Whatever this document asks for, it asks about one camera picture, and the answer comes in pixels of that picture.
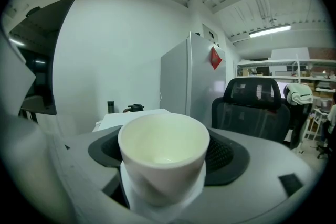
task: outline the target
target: floor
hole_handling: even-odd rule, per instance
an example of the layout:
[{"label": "floor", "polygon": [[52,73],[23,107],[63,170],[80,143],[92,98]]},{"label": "floor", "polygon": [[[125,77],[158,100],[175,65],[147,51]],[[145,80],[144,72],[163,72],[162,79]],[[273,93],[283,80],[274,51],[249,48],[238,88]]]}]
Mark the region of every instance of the floor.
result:
[{"label": "floor", "polygon": [[298,154],[311,168],[316,170],[319,174],[322,174],[324,168],[328,162],[327,155],[323,155],[320,159],[317,159],[319,151],[316,150],[316,141],[314,140],[303,140],[301,149],[302,154]]}]

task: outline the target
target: refrigerator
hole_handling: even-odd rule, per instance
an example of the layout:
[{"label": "refrigerator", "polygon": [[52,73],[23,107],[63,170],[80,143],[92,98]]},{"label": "refrigerator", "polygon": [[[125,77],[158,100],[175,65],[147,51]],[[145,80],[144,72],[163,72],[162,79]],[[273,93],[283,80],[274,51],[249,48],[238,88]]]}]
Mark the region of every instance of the refrigerator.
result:
[{"label": "refrigerator", "polygon": [[[212,66],[212,48],[222,59]],[[212,102],[223,97],[225,52],[194,33],[161,57],[160,108],[190,116],[211,127]]]}]

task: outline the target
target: black mesh chair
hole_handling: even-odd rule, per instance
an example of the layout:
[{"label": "black mesh chair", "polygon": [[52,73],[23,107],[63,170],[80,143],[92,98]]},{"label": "black mesh chair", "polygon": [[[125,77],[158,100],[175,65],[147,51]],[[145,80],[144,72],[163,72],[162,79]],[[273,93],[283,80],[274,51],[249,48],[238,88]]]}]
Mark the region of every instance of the black mesh chair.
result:
[{"label": "black mesh chair", "polygon": [[332,133],[328,133],[328,128],[329,128],[330,122],[326,121],[323,124],[323,131],[325,133],[325,138],[328,140],[327,146],[317,146],[316,150],[320,150],[320,154],[317,156],[317,159],[319,159],[322,155],[327,154],[328,159],[330,160],[333,148],[334,148],[334,139],[336,135],[336,127],[332,130]]},{"label": "black mesh chair", "polygon": [[212,104],[212,128],[282,143],[290,112],[271,78],[236,78]]},{"label": "black mesh chair", "polygon": [[287,95],[289,93],[287,86],[284,88],[283,92],[285,96],[285,106],[290,111],[289,128],[293,130],[289,144],[289,148],[292,150],[299,146],[302,137],[305,135],[303,133],[303,126],[309,116],[312,104],[291,105],[287,102]]}]

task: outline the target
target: fluorescent light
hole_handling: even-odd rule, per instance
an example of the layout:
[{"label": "fluorescent light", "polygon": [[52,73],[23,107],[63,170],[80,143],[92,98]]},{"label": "fluorescent light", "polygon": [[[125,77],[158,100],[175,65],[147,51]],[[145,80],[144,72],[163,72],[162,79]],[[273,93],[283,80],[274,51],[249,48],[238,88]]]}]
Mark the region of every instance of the fluorescent light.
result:
[{"label": "fluorescent light", "polygon": [[20,46],[24,46],[24,44],[22,43],[22,42],[19,42],[19,41],[17,41],[17,40],[14,40],[14,39],[9,39],[9,41],[10,42],[13,42],[13,43],[15,43],[15,44],[18,44],[18,45],[20,45]]},{"label": "fluorescent light", "polygon": [[291,25],[276,26],[276,27],[271,27],[271,28],[251,32],[249,35],[250,37],[259,37],[259,36],[263,36],[267,34],[273,34],[276,32],[287,31],[287,30],[290,30],[291,28],[292,28]]}]

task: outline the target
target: box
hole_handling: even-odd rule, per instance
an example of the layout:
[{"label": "box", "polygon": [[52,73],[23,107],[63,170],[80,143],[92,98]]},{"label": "box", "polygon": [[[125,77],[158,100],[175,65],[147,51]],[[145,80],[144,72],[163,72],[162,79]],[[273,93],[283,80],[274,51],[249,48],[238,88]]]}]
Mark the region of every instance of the box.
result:
[{"label": "box", "polygon": [[333,92],[320,92],[320,97],[323,98],[332,98]]},{"label": "box", "polygon": [[248,69],[247,68],[243,68],[243,76],[248,77]]},{"label": "box", "polygon": [[307,83],[303,83],[303,84],[306,84],[306,85],[308,85],[309,87],[313,87],[314,88],[314,83],[311,83],[311,82],[307,82]]},{"label": "box", "polygon": [[301,76],[302,77],[310,77],[310,72],[309,71],[302,71]]}]

